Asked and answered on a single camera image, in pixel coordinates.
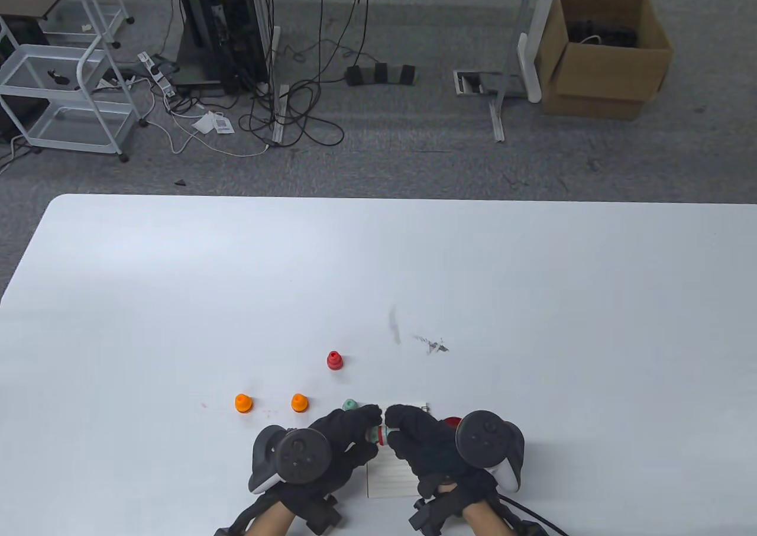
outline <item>small bottle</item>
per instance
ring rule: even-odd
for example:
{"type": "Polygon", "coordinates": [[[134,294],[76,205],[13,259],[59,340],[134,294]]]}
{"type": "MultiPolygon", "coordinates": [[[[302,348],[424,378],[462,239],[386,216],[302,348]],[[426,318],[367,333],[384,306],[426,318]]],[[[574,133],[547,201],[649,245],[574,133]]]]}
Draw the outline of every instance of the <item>small bottle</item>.
{"type": "Polygon", "coordinates": [[[387,445],[387,438],[392,431],[397,431],[397,428],[387,428],[384,424],[376,425],[365,432],[365,438],[372,444],[387,445]]]}
{"type": "Polygon", "coordinates": [[[354,401],[352,398],[348,398],[341,405],[341,409],[343,409],[345,412],[349,411],[349,409],[358,409],[359,407],[360,404],[354,401]]]}

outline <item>wrist strap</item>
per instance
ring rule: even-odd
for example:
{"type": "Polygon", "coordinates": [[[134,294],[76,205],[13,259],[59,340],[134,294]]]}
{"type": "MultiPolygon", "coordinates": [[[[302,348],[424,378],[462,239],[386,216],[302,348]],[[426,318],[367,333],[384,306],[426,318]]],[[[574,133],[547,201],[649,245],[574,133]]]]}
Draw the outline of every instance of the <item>wrist strap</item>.
{"type": "Polygon", "coordinates": [[[278,501],[279,499],[273,495],[258,496],[257,501],[242,510],[229,528],[219,528],[216,530],[215,536],[242,536],[247,531],[247,527],[255,517],[263,514],[263,512],[270,509],[270,507],[278,503],[278,501]]]}
{"type": "MultiPolygon", "coordinates": [[[[492,495],[485,499],[494,514],[500,517],[518,536],[548,536],[544,528],[530,520],[521,520],[507,506],[502,504],[499,495],[492,495]]],[[[462,510],[470,505],[470,498],[458,489],[451,493],[436,496],[432,500],[419,499],[415,503],[416,512],[410,517],[413,530],[420,531],[423,536],[440,536],[444,522],[453,515],[462,515],[462,510]]]]}
{"type": "MultiPolygon", "coordinates": [[[[241,511],[229,528],[218,528],[214,536],[244,536],[250,522],[278,502],[280,500],[276,495],[269,495],[268,493],[260,495],[257,501],[241,511]]],[[[336,503],[337,500],[333,495],[329,495],[325,499],[308,501],[300,507],[300,514],[297,514],[297,516],[305,520],[305,525],[316,536],[321,536],[330,527],[336,526],[341,522],[341,514],[336,512],[334,508],[336,503]]]]}

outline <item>smudge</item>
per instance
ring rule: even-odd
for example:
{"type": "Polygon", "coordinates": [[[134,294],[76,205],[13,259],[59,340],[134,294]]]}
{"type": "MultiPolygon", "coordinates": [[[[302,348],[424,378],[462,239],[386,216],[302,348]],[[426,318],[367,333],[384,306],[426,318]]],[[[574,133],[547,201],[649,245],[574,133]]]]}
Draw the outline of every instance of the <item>smudge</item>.
{"type": "Polygon", "coordinates": [[[389,330],[392,331],[394,337],[394,343],[402,344],[402,338],[400,338],[400,326],[397,325],[397,306],[393,305],[392,310],[389,311],[389,330]]]}
{"type": "Polygon", "coordinates": [[[428,345],[428,352],[426,354],[449,352],[449,349],[446,346],[444,346],[444,339],[439,339],[439,342],[436,342],[436,341],[430,341],[429,339],[425,337],[421,337],[419,335],[413,335],[413,338],[428,345]]]}

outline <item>paper sheet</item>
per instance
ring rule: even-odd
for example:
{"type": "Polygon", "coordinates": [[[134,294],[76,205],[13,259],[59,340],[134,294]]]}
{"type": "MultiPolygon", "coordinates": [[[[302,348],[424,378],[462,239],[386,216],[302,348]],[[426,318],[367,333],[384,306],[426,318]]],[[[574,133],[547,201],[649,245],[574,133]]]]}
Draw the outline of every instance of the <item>paper sheet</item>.
{"type": "MultiPolygon", "coordinates": [[[[414,403],[412,406],[428,408],[426,403],[414,403]]],[[[378,455],[365,466],[367,479],[367,496],[373,498],[391,498],[392,496],[418,496],[418,477],[414,476],[406,461],[399,460],[391,447],[378,447],[378,455]]]]}

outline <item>power strip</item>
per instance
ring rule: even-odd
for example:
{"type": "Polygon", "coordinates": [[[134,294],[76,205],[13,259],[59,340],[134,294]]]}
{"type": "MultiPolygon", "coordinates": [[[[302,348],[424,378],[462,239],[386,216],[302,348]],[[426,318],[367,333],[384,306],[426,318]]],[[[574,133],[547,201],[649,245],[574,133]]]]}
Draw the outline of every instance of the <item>power strip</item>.
{"type": "Polygon", "coordinates": [[[176,91],[173,90],[173,85],[171,85],[168,78],[166,78],[166,76],[160,71],[160,66],[153,62],[152,57],[150,57],[145,51],[141,52],[137,57],[140,58],[144,68],[147,69],[147,72],[155,81],[155,84],[163,91],[163,96],[165,98],[173,98],[176,96],[176,91]]]}

